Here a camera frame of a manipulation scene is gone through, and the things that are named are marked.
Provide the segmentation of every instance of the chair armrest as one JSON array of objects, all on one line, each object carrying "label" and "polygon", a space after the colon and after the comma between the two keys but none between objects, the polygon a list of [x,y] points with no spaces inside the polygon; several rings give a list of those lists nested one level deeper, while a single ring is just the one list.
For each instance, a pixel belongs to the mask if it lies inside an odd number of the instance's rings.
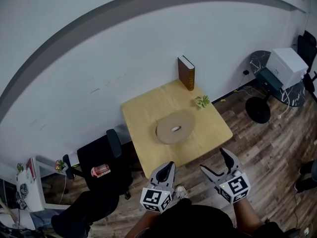
[{"label": "chair armrest", "polygon": [[312,81],[314,81],[317,78],[317,72],[314,71],[315,76],[312,78]]},{"label": "chair armrest", "polygon": [[66,170],[66,175],[67,175],[67,178],[70,179],[70,180],[73,180],[75,178],[74,174],[73,174],[73,171],[71,169],[71,165],[70,165],[70,160],[69,160],[69,156],[68,154],[64,155],[63,157],[63,161],[67,164],[68,166],[68,169]]},{"label": "chair armrest", "polygon": [[107,130],[108,141],[115,158],[122,154],[121,143],[119,137],[114,129]]}]

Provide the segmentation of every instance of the round cardboard piece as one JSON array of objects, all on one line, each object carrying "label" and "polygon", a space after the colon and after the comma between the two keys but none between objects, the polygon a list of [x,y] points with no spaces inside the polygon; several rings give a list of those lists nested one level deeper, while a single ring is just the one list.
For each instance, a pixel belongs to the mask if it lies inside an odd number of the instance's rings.
[{"label": "round cardboard piece", "polygon": [[164,144],[176,144],[187,138],[194,130],[194,116],[186,111],[175,111],[160,119],[157,137]]}]

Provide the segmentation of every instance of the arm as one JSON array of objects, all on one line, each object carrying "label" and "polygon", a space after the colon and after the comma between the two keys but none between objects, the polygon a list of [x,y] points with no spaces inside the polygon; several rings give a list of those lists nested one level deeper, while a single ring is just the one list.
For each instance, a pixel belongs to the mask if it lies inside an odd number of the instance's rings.
[{"label": "arm", "polygon": [[125,238],[134,238],[140,231],[151,227],[160,217],[160,213],[146,211],[138,223],[130,230]]},{"label": "arm", "polygon": [[237,226],[241,232],[252,235],[259,227],[264,225],[247,198],[236,202],[233,207],[237,218]]}]

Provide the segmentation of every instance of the brown book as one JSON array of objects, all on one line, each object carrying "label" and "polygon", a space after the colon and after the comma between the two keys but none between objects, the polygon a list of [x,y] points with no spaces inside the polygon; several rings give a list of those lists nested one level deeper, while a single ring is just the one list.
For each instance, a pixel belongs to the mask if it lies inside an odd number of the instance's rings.
[{"label": "brown book", "polygon": [[178,77],[189,91],[194,90],[195,66],[184,56],[178,58]]}]

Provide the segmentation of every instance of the black shirt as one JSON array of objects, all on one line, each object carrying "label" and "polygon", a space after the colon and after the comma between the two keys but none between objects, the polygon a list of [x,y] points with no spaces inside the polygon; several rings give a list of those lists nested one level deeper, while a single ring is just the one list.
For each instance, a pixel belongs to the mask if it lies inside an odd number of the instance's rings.
[{"label": "black shirt", "polygon": [[[161,214],[158,222],[137,238],[248,238],[235,229],[227,214],[219,209],[192,205],[189,199],[182,199],[178,204]],[[283,231],[274,222],[261,226],[252,235],[254,238],[284,238]]]}]

